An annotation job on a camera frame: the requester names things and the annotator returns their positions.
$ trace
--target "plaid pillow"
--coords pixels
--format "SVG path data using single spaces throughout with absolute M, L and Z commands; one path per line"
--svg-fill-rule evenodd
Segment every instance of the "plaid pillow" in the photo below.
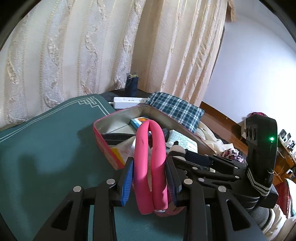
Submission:
M 186 129 L 195 133 L 204 110 L 188 102 L 163 92 L 151 94 L 146 103 L 167 114 Z

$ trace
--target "green tablecloth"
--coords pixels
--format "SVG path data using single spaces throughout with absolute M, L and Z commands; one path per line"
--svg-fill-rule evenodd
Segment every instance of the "green tablecloth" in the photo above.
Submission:
M 92 130 L 112 112 L 100 95 L 81 96 L 0 132 L 0 212 L 18 241 L 31 241 L 74 186 L 97 186 L 113 176 Z M 131 193 L 126 207 L 115 208 L 115 222 L 119 241 L 177 241 L 185 213 L 140 215 Z

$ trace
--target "pink foam handle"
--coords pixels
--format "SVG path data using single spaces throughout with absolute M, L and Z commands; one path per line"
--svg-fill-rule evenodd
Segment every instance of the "pink foam handle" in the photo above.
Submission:
M 151 157 L 152 193 L 147 179 L 148 130 L 151 131 L 153 140 Z M 165 157 L 165 140 L 161 127 L 153 120 L 145 121 L 137 130 L 133 165 L 135 195 L 141 214 L 168 208 L 164 170 Z

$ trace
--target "beige curtain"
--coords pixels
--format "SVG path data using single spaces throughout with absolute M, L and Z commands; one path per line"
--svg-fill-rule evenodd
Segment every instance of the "beige curtain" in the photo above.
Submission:
M 63 101 L 139 88 L 199 105 L 227 0 L 42 0 L 0 51 L 0 128 Z

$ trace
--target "white power strip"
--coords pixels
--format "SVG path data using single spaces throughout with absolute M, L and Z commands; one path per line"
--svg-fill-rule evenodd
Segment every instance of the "white power strip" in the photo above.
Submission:
M 114 109 L 129 108 L 129 107 L 133 107 L 133 106 L 136 106 L 136 105 L 145 104 L 146 100 L 147 100 L 147 98 L 114 97 L 113 108 Z

